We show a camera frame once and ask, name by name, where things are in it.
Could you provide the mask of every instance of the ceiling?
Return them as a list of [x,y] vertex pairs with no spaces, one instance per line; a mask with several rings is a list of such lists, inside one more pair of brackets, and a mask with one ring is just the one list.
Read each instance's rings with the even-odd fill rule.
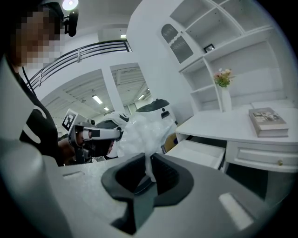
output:
[[[113,70],[112,74],[124,106],[134,103],[143,94],[146,94],[144,98],[150,94],[139,67]],[[98,104],[92,98],[93,95],[97,95],[103,104]],[[69,108],[87,118],[107,113],[105,107],[109,111],[114,110],[101,70],[87,73],[66,83],[58,91],[49,94],[42,103],[58,127]]]
[[[128,24],[129,19],[142,0],[79,0],[79,19],[75,37],[98,32],[115,24]],[[65,16],[69,11],[63,9]]]

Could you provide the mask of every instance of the person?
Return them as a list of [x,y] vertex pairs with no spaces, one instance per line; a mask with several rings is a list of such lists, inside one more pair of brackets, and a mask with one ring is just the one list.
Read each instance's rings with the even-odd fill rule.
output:
[[[75,151],[68,138],[58,141],[58,132],[49,111],[18,73],[22,66],[32,63],[48,51],[51,41],[60,39],[63,15],[61,17],[59,14],[61,8],[56,4],[38,5],[29,12],[27,10],[25,16],[20,15],[14,20],[9,37],[10,47],[5,56],[21,88],[34,104],[20,140],[34,145],[41,154],[55,158],[57,164],[63,166],[75,155]],[[76,139],[78,144],[83,144],[82,133],[77,133]]]

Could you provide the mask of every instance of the plastic bag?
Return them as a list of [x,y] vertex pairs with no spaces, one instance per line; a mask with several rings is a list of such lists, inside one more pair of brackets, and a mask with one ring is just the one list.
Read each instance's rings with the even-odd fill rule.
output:
[[173,119],[168,116],[156,118],[154,112],[132,115],[127,123],[117,148],[118,157],[132,153],[145,153],[146,174],[156,182],[151,166],[150,156],[162,152],[167,137],[176,129]]

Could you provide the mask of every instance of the white table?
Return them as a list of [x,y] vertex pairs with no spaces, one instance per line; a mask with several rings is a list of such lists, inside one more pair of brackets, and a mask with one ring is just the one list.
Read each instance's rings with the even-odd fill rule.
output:
[[178,142],[190,135],[226,140],[227,165],[234,163],[268,171],[297,172],[298,109],[272,107],[288,124],[289,137],[258,138],[248,116],[250,108],[253,106],[243,106],[231,112],[199,112],[176,129]]

